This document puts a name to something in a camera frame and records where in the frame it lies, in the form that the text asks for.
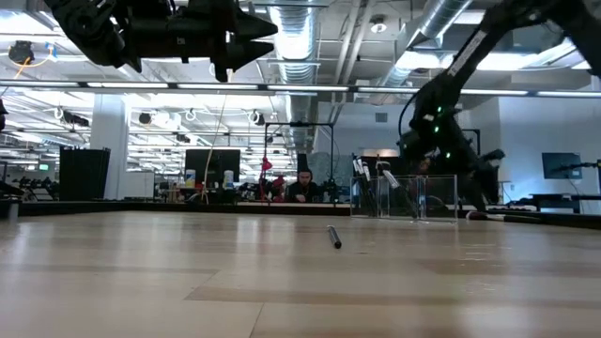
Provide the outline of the large fan makeup brush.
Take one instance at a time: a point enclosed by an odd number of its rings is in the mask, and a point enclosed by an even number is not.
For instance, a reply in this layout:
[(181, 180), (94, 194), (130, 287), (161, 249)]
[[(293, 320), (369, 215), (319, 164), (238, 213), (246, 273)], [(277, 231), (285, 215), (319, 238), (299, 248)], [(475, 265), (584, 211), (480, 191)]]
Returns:
[(509, 214), (491, 214), (486, 212), (480, 212), (476, 210), (469, 211), (466, 215), (466, 219), (470, 221), (494, 221), (494, 222), (505, 222), (505, 223), (541, 223), (542, 220), (535, 217), (529, 216), (518, 216)]

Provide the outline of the black partition panel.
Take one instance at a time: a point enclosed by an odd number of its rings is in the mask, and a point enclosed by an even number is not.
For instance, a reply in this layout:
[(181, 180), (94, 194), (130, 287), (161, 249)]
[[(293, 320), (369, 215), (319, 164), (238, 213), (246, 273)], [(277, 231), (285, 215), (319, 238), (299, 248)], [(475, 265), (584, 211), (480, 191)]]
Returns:
[(59, 154), (59, 200), (103, 199), (111, 151), (62, 147)]

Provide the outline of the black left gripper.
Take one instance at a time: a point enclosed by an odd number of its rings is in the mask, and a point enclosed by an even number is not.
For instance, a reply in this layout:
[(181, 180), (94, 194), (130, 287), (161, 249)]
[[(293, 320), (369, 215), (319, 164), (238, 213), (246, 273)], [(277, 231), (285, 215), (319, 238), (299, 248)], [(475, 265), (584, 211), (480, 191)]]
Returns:
[[(212, 57), (215, 79), (227, 83), (229, 72), (236, 72), (248, 63), (274, 50), (272, 43), (252, 41), (278, 33), (278, 26), (246, 13), (232, 9), (234, 28), (231, 42)], [(126, 50), (133, 60), (142, 58), (210, 57), (214, 52), (217, 21), (210, 16), (135, 16), (128, 17), (125, 30)]]

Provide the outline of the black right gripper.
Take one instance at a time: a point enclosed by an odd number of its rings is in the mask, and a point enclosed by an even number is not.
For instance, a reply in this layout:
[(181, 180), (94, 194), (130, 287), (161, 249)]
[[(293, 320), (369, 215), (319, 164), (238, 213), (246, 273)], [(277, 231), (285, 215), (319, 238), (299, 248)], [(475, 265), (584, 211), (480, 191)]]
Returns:
[(485, 203), (500, 201), (500, 167), (493, 164), (493, 161), (501, 161), (504, 157), (505, 153), (501, 149), (495, 149), (478, 156), (468, 169), (461, 192), (480, 212), (486, 212)]

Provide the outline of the black table frame rail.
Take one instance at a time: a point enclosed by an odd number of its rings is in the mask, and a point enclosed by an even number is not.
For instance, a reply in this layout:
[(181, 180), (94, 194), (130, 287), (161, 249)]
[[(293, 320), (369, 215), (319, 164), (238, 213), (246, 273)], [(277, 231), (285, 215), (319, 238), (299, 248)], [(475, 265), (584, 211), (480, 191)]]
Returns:
[[(349, 217), (350, 208), (330, 205), (307, 204), (237, 204), (208, 205), (164, 204), (146, 202), (36, 202), (23, 203), (17, 200), (0, 200), (0, 220), (11, 216), (50, 216), (78, 213), (144, 211), (144, 212), (200, 212), (200, 213), (233, 213), (258, 215), (294, 215), (294, 216), (336, 216)], [(468, 211), (459, 210), (458, 217), (466, 219)], [(559, 214), (534, 211), (494, 209), (487, 213), (509, 214), (535, 217), (542, 220), (541, 225), (554, 225), (569, 228), (581, 228), (601, 231), (601, 215)]]

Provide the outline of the silver smooth ventilation duct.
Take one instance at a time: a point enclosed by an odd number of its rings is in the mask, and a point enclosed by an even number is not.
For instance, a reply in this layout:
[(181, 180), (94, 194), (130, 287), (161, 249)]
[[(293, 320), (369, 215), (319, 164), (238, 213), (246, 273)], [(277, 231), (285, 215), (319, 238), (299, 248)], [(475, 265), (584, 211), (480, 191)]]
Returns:
[(424, 42), (435, 41), (439, 46), (442, 37), (473, 0), (427, 0), (423, 14), (404, 23), (394, 41), (395, 60), (388, 72), (380, 78), (378, 86), (401, 86), (415, 70), (421, 57), (413, 49)]

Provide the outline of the black ceiling device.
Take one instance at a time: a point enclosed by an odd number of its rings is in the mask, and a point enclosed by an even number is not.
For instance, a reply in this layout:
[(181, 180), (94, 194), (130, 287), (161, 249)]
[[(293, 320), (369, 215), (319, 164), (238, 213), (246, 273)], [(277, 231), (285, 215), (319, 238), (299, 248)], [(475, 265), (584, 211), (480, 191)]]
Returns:
[(31, 64), (35, 61), (32, 42), (28, 40), (16, 40), (8, 50), (8, 58), (19, 65)]

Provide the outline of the black desk monitor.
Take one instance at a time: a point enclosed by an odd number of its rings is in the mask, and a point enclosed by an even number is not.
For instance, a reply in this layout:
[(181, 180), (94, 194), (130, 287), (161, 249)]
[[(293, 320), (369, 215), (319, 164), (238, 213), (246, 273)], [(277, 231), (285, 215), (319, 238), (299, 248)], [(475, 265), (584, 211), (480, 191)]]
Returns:
[(240, 151), (237, 149), (187, 149), (185, 153), (186, 171), (194, 170), (195, 183), (223, 183), (226, 171), (233, 172), (233, 182), (239, 182)]

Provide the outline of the person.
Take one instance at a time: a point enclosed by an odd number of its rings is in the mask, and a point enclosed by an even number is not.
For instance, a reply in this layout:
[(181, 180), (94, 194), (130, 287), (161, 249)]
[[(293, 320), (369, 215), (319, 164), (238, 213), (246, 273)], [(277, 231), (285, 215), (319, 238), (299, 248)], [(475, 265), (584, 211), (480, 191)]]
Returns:
[(318, 203), (323, 199), (318, 185), (313, 181), (310, 169), (301, 169), (297, 181), (286, 188), (285, 200), (289, 203)]

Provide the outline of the thin white-tipped makeup brush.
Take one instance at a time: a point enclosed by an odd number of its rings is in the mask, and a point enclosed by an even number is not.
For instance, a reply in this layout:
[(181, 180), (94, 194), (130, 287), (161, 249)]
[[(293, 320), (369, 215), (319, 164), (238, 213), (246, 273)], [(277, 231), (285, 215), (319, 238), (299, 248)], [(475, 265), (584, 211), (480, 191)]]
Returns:
[(368, 206), (364, 197), (364, 184), (363, 184), (363, 173), (362, 166), (360, 165), (360, 158), (353, 156), (353, 167), (354, 167), (354, 189), (356, 191), (355, 209), (359, 216), (366, 217), (368, 215)]

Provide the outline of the clear acrylic organizer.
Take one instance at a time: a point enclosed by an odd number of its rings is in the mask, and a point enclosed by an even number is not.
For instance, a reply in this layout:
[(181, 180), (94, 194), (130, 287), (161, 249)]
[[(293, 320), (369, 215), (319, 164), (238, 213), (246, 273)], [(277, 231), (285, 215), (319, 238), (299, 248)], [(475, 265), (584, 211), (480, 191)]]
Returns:
[(400, 182), (408, 183), (410, 196), (417, 208), (417, 218), (406, 215), (403, 209), (389, 204), (388, 182), (383, 176), (371, 178), (372, 190), (377, 202), (378, 214), (366, 217), (356, 212), (354, 197), (354, 177), (350, 183), (350, 215), (356, 218), (390, 219), (411, 222), (449, 222), (455, 223), (458, 218), (458, 192), (456, 176), (401, 176)]

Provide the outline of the black desk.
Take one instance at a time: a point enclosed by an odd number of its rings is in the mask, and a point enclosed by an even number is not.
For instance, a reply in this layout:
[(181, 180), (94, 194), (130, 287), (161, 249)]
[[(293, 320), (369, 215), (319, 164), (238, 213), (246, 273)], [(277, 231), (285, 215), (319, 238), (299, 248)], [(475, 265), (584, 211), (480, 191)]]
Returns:
[(543, 193), (532, 194), (532, 202), (537, 211), (545, 208), (571, 209), (575, 214), (580, 214), (583, 210), (584, 201), (601, 202), (599, 194), (561, 194), (561, 193)]

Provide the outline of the long LED light bar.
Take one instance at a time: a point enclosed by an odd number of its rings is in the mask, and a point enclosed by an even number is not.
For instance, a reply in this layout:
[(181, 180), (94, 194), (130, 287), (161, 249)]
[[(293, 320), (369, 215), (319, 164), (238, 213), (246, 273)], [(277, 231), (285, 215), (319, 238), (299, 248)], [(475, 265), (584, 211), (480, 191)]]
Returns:
[[(0, 80), (0, 86), (11, 88), (36, 88), (57, 91), (114, 90), (137, 92), (273, 92), (287, 95), (299, 93), (351, 93), (412, 95), (419, 91), (413, 87), (377, 87), (356, 85), (317, 84), (221, 84), (221, 83), (151, 83), (151, 82), (73, 82), (40, 80)], [(601, 91), (574, 90), (515, 90), (515, 89), (462, 89), (462, 96), (486, 97), (539, 97), (557, 99), (601, 99)]]

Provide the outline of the dark monitor on arm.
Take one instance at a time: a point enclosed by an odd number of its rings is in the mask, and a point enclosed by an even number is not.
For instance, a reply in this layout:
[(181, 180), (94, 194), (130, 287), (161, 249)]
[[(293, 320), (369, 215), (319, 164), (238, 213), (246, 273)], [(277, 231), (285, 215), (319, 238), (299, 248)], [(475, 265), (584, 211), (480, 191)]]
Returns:
[(542, 164), (544, 179), (582, 179), (577, 153), (543, 153)]

